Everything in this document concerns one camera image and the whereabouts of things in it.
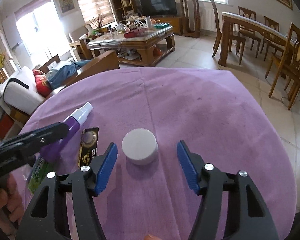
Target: plant stand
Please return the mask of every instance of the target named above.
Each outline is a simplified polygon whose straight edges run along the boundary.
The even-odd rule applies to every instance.
[[[201,34],[200,30],[200,11],[199,11],[199,0],[193,0],[194,8],[194,30],[190,29],[189,22],[189,9],[187,0],[180,0],[182,10],[182,21],[183,21],[183,33],[186,37],[199,38]]]

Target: red pillow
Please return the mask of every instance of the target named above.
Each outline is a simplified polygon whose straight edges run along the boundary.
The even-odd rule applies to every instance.
[[[37,70],[37,69],[32,70],[32,72],[33,72],[34,76],[36,76],[36,75],[46,75],[41,70]]]
[[[50,87],[49,82],[45,75],[36,75],[35,77],[35,86],[37,87],[37,91],[43,97],[47,97],[51,92],[52,89]]]

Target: blue gripper pad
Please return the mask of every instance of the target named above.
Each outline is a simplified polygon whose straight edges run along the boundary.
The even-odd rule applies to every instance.
[[[94,191],[96,192],[97,195],[99,195],[102,191],[106,189],[110,174],[117,160],[117,156],[118,156],[117,145],[114,143],[105,154],[106,157],[103,160],[103,163],[97,174],[97,182],[94,188]]]
[[[193,190],[196,194],[198,194],[200,190],[199,183],[198,183],[199,174],[195,169],[193,163],[191,162],[187,151],[189,150],[184,147],[182,142],[178,142],[177,155],[182,170],[186,176],[188,186],[191,190]]]

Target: white lid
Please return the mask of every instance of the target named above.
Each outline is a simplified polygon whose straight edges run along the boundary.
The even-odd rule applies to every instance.
[[[87,102],[79,109],[76,109],[71,116],[76,119],[81,126],[87,120],[87,117],[92,109],[92,105]]]
[[[123,138],[122,151],[134,164],[147,165],[157,156],[158,145],[152,132],[139,128],[128,132]]]

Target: tv stand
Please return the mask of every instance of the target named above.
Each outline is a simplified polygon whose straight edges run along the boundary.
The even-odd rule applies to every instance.
[[[160,20],[162,23],[169,23],[173,27],[173,33],[183,35],[183,25],[181,16],[158,16],[153,17],[155,20]]]

